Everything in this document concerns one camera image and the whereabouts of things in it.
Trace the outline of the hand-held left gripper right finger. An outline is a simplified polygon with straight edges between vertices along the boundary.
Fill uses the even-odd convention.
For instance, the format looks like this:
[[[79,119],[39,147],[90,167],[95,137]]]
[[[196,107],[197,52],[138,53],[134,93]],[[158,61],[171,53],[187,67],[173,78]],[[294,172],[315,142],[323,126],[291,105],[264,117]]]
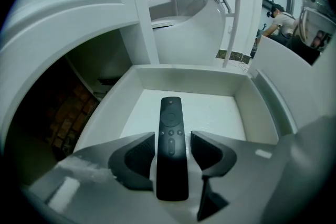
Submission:
[[[321,223],[335,215],[335,117],[276,145],[191,133],[202,171],[201,223]]]

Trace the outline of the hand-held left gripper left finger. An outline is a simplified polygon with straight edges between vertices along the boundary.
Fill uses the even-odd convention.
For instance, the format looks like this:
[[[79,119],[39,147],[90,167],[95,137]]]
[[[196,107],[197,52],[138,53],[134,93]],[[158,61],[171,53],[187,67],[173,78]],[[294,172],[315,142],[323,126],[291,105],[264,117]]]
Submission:
[[[24,193],[50,223],[168,223],[150,180],[152,132],[89,146]]]

